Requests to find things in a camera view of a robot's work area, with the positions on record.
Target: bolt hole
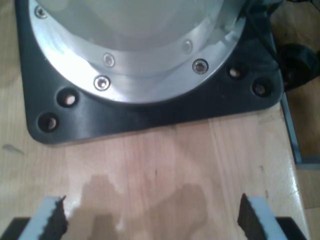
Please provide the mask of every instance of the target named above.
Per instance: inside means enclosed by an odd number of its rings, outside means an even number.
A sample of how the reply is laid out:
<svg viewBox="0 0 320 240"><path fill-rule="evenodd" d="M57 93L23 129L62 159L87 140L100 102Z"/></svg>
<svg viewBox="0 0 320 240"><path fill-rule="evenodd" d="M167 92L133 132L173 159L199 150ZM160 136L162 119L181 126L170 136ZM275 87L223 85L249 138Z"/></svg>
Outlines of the bolt hole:
<svg viewBox="0 0 320 240"><path fill-rule="evenodd" d="M51 133L58 128L59 119L56 114L47 112L39 117L38 126L43 132Z"/></svg>
<svg viewBox="0 0 320 240"><path fill-rule="evenodd" d="M258 78L253 82L252 91L255 95L261 98L269 97L273 91L274 86L268 78Z"/></svg>
<svg viewBox="0 0 320 240"><path fill-rule="evenodd" d="M34 12L35 16L39 19L45 19L47 17L46 12L40 6L37 6Z"/></svg>
<svg viewBox="0 0 320 240"><path fill-rule="evenodd" d="M248 74L248 68L239 63L229 64L226 68L226 73L233 80L241 80Z"/></svg>
<svg viewBox="0 0 320 240"><path fill-rule="evenodd" d="M110 86L110 80L106 76L99 76L94 80L94 86L99 91L104 91Z"/></svg>
<svg viewBox="0 0 320 240"><path fill-rule="evenodd" d="M240 71L236 68L231 68L230 75L234 78L238 78L238 77L240 77Z"/></svg>
<svg viewBox="0 0 320 240"><path fill-rule="evenodd" d="M71 108L78 102L78 93L72 88L64 88L57 94L56 100L61 107Z"/></svg>

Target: wooden surface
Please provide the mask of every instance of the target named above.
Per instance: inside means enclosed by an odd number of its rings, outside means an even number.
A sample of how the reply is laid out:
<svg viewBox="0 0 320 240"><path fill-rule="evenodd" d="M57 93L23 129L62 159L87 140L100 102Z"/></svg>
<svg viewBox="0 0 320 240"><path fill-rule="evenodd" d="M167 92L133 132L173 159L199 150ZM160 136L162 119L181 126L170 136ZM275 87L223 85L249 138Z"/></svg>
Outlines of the wooden surface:
<svg viewBox="0 0 320 240"><path fill-rule="evenodd" d="M0 2L0 233L63 196L64 240L244 240L242 193L308 230L279 105L48 146L27 133L14 6Z"/></svg>

